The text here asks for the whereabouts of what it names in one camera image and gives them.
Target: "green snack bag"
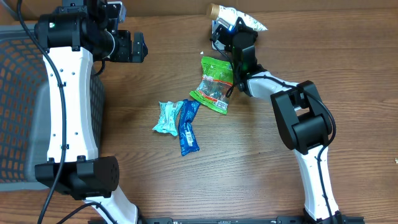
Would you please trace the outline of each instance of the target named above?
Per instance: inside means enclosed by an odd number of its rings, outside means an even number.
[[[234,82],[231,65],[229,62],[203,57],[201,67],[202,81],[196,90],[190,92],[190,95],[210,109],[226,114],[228,98],[225,97],[225,93]]]

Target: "snack packet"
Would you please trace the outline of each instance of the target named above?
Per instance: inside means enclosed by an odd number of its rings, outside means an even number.
[[[200,103],[196,100],[184,100],[183,102],[180,122],[178,123],[178,135],[180,136],[181,155],[185,156],[190,152],[200,150],[191,124],[197,114]]]
[[[225,93],[234,81],[231,65],[229,62],[203,57],[201,66],[202,81],[195,91],[190,92],[190,95],[210,109],[226,114],[228,98],[225,97]]]
[[[176,103],[167,102],[161,103],[160,105],[160,116],[159,121],[152,130],[159,133],[170,133],[173,136],[177,136],[177,129],[175,128],[175,120],[177,119],[178,112],[181,109],[183,102],[178,101]]]

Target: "gray mesh chair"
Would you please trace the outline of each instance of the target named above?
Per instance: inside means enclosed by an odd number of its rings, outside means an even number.
[[[100,148],[104,86],[90,81],[91,124]],[[42,55],[21,26],[0,26],[0,191],[40,190],[34,166],[47,162],[50,88]]]

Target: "cable clip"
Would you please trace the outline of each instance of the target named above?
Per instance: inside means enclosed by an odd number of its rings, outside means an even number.
[[[316,156],[314,156],[314,158],[315,158],[318,162],[322,162],[322,159],[317,158]]]
[[[67,85],[66,82],[64,82],[63,85],[58,83],[58,87],[59,87],[59,88],[63,88],[63,87],[65,87],[66,85]]]
[[[99,202],[98,204],[95,205],[95,208],[98,209],[100,207],[102,202]]]
[[[67,144],[66,146],[61,145],[61,149],[69,149],[69,144]]]

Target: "black motor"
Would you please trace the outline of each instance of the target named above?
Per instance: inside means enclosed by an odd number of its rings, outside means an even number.
[[[68,46],[79,51],[84,47],[93,54],[94,61],[141,63],[148,54],[144,35],[135,33],[133,45],[131,33],[118,30],[125,16],[121,2],[63,0],[53,14],[40,16],[35,36],[46,51]]]

